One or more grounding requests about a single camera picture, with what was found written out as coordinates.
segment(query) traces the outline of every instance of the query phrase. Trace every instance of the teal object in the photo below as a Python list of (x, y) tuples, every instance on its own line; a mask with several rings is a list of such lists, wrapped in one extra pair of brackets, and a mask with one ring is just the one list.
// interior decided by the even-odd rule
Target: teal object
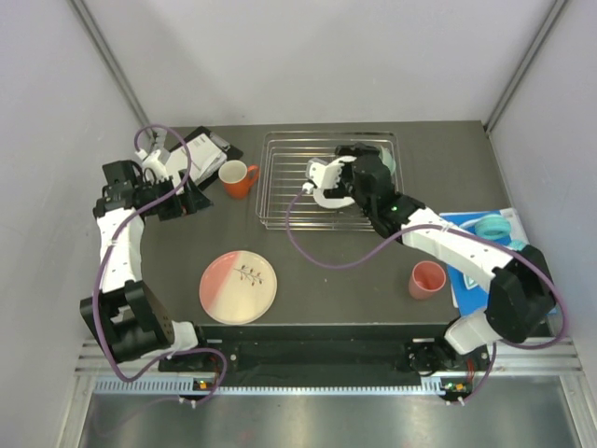
[[(468, 213), (457, 213), (457, 214), (448, 214), (442, 215), (442, 217), (449, 222), (454, 223), (459, 227), (464, 227), (469, 229), (472, 233), (475, 233), (475, 224), (477, 224), (483, 217), (487, 215), (498, 215), (500, 214), (499, 210), (490, 210), (487, 212), (468, 212)], [(506, 238), (502, 238), (497, 240), (496, 243), (500, 245), (509, 245), (512, 239), (510, 236)], [(454, 291), (454, 297), (456, 298), (456, 303), (458, 304), (458, 309), (460, 311), (460, 315), (470, 315), (477, 311), (479, 308), (486, 307), (488, 301), (488, 294), (480, 287), (473, 287), (468, 289), (466, 287), (463, 274), (453, 268), (452, 266), (448, 266), (448, 276), (451, 280), (451, 287)]]
[(501, 215), (487, 215), (475, 224), (475, 234), (486, 240), (495, 241), (506, 238), (511, 232), (510, 221)]
[(468, 275), (464, 275), (463, 274), (463, 278), (465, 279), (465, 288), (468, 289), (469, 291), (473, 287), (478, 287), (479, 286), (479, 283), (477, 283), (475, 280), (473, 280), (472, 278), (470, 278)]
[(526, 246), (526, 243), (524, 243), (521, 240), (512, 240), (512, 242), (507, 245), (507, 247), (509, 247), (512, 250), (516, 250), (517, 252), (520, 252), (521, 250), (523, 250), (523, 248)]

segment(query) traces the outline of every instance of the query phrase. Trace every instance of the metal dish rack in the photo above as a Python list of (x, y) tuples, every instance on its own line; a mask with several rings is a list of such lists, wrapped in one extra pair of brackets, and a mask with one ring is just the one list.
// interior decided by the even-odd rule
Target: metal dish rack
[[(276, 132), (268, 133), (261, 153), (261, 175), (257, 192), (257, 216), (267, 229), (285, 229), (285, 213), (306, 181), (307, 161), (314, 157), (334, 160), (338, 145), (366, 145), (389, 151), (396, 162), (396, 190), (404, 191), (398, 142), (393, 133)], [(304, 196), (290, 215), (293, 230), (371, 231), (371, 225), (356, 205), (328, 210)]]

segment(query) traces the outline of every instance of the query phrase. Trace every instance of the table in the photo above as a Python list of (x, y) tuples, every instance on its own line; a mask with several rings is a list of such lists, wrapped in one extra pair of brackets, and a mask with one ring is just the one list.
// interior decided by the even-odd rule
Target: table
[[(178, 128), (182, 135), (194, 128)], [(344, 123), (211, 127), (259, 163), (271, 131), (386, 131), (397, 136), (405, 192), (436, 212), (509, 207), (492, 146), (479, 121)], [(166, 141), (166, 147), (174, 143)], [(205, 194), (215, 205), (172, 221), (147, 220), (142, 242), (143, 278), (175, 320), (216, 324), (201, 308), (204, 269), (231, 250), (265, 257), (278, 277), (270, 310), (251, 325), (442, 324), (458, 316), (449, 287), (429, 301), (415, 301), (407, 286), (412, 267), (428, 257), (396, 244), (349, 272), (321, 269), (289, 243), (283, 231), (268, 231), (256, 215), (257, 188), (243, 201), (214, 183)], [(352, 261), (381, 242), (374, 232), (297, 231), (299, 242), (321, 260)]]

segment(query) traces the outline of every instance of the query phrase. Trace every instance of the plate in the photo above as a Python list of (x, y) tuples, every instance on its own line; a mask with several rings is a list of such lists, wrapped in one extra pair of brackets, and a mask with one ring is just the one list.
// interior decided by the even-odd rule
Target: plate
[(236, 250), (207, 267), (199, 284), (199, 300), (213, 320), (242, 325), (270, 309), (277, 289), (276, 273), (266, 259)]

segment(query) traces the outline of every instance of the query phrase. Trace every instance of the metal frame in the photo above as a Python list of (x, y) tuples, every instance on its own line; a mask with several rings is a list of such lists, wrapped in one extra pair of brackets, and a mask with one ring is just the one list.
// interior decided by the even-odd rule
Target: metal frame
[[(141, 106), (130, 81), (127, 79), (116, 56), (108, 45), (102, 31), (99, 29), (86, 2), (84, 0), (67, 1), (90, 37), (93, 46), (97, 49), (110, 75), (131, 108), (132, 113), (142, 126), (146, 126), (150, 123), (150, 120)], [(497, 104), (486, 121), (485, 129), (488, 136), (491, 136), (493, 129), (502, 117), (507, 105), (528, 73), (529, 68), (535, 61), (536, 55), (545, 44), (548, 35), (553, 30), (555, 23), (562, 15), (564, 8), (568, 3), (568, 0), (555, 0), (553, 2), (548, 14), (539, 27), (535, 38), (526, 50), (521, 62), (517, 66), (514, 74), (507, 83), (506, 88), (500, 95)], [(160, 140), (163, 140), (163, 138), (160, 138), (160, 135), (158, 135), (158, 142), (155, 143), (156, 135), (151, 132), (148, 132), (147, 134), (150, 138), (154, 139), (154, 144), (158, 145)], [(133, 373), (137, 372), (143, 364), (144, 361), (139, 360), (126, 363), (125, 365), (122, 365), (121, 368), (125, 373)], [(111, 374), (111, 370), (109, 370), (109, 366), (97, 344), (93, 341), (85, 342), (76, 366), (73, 383), (69, 390), (69, 405), (62, 422), (59, 439), (55, 444), (56, 447), (78, 447), (83, 432), (85, 418), (89, 410), (91, 396), (95, 390), (98, 377), (107, 374)], [(161, 373), (158, 372), (155, 367), (150, 369), (147, 375), (160, 378), (161, 380), (164, 378), (180, 378), (184, 376), (184, 374)], [(451, 372), (439, 372), (436, 374), (436, 377), (450, 377), (451, 375), (453, 375)], [(562, 382), (563, 394), (582, 446), (597, 447), (597, 406), (593, 400), (572, 340), (564, 340), (547, 351), (542, 350), (539, 352), (522, 352), (507, 345), (499, 344), (492, 376), (500, 375), (558, 376)], [(271, 391), (268, 388), (253, 388), (250, 390), (235, 388), (235, 390), (230, 390), (230, 393), (234, 394), (252, 395), (281, 392), (284, 391)], [(318, 393), (322, 391), (295, 390), (294, 392)], [(385, 390), (378, 390), (376, 388), (376, 390), (370, 389), (363, 390), (362, 392), (365, 395), (378, 393), (385, 393), (386, 395), (408, 395), (408, 393), (398, 394), (393, 388), (386, 388)]]
[[(531, 338), (528, 343), (543, 343), (548, 338)], [(135, 373), (146, 364), (146, 360), (136, 360), (121, 364), (122, 370)], [(185, 384), (189, 376), (193, 378), (213, 379), (210, 373), (169, 373), (160, 372), (153, 366), (144, 379), (147, 385)], [(437, 372), (433, 377), (422, 382), (421, 386), (405, 387), (224, 387), (219, 395), (346, 395), (346, 396), (425, 396), (435, 395), (437, 381), (440, 378), (462, 376), (458, 372)], [(497, 356), (490, 376), (536, 377), (555, 376), (562, 383), (562, 391), (568, 405), (572, 423), (583, 447), (597, 447), (597, 405), (590, 392), (587, 379), (582, 370), (576, 349), (570, 338), (566, 338), (549, 349), (525, 351), (510, 347), (504, 343), (497, 345)], [(76, 365), (74, 382), (70, 390), (70, 402), (67, 408), (57, 448), (76, 448), (83, 434), (91, 396), (96, 388), (100, 393), (111, 393), (106, 382), (113, 382), (109, 364), (94, 340), (85, 341)], [(149, 386), (125, 387), (127, 390), (113, 392), (117, 394), (156, 395), (156, 390)]]
[[(317, 131), (271, 132), (265, 137), (261, 152), (256, 213), (268, 230), (285, 229), (285, 210), (304, 183), (304, 166), (308, 159), (333, 161), (337, 146), (363, 143), (387, 151), (396, 161), (392, 180), (404, 191), (400, 146), (393, 133), (348, 133)], [(340, 210), (323, 210), (313, 197), (295, 204), (290, 227), (301, 231), (373, 231), (370, 222), (356, 206)]]
[(85, 32), (89, 36), (91, 43), (95, 49), (97, 49), (105, 68), (107, 68), (108, 72), (110, 72), (110, 75), (114, 79), (114, 82), (118, 86), (120, 93), (122, 93), (122, 96), (131, 108), (132, 113), (137, 118), (137, 121), (139, 121), (141, 126), (146, 126), (150, 122), (149, 118), (141, 106), (141, 103), (139, 102), (139, 99), (132, 88), (131, 82), (129, 82), (127, 79), (122, 67), (120, 66), (120, 63), (118, 62), (118, 59), (105, 40), (104, 34), (102, 33), (102, 30), (100, 30), (97, 21), (91, 14), (90, 9), (85, 3), (85, 0), (67, 0), (67, 2), (78, 17), (81, 25), (85, 29)]
[(535, 57), (538, 54), (539, 50), (545, 44), (551, 30), (553, 29), (556, 21), (562, 15), (564, 8), (568, 4), (568, 0), (555, 0), (551, 5), (551, 8), (548, 11), (545, 19), (541, 23), (539, 30), (537, 31), (533, 41), (529, 48), (525, 51), (524, 56), (522, 57), (521, 61), (519, 62), (514, 74), (510, 78), (509, 82), (506, 84), (506, 88), (500, 95), (497, 104), (493, 107), (492, 113), (490, 114), (489, 118), (487, 119), (487, 124), (485, 125), (485, 133), (489, 136), (497, 122), (502, 117), (502, 114), (506, 110), (507, 105), (510, 103), (510, 100), (514, 96), (514, 93), (518, 89), (519, 85), (521, 84), (522, 80), (526, 76), (531, 68), (531, 65), (535, 61)]

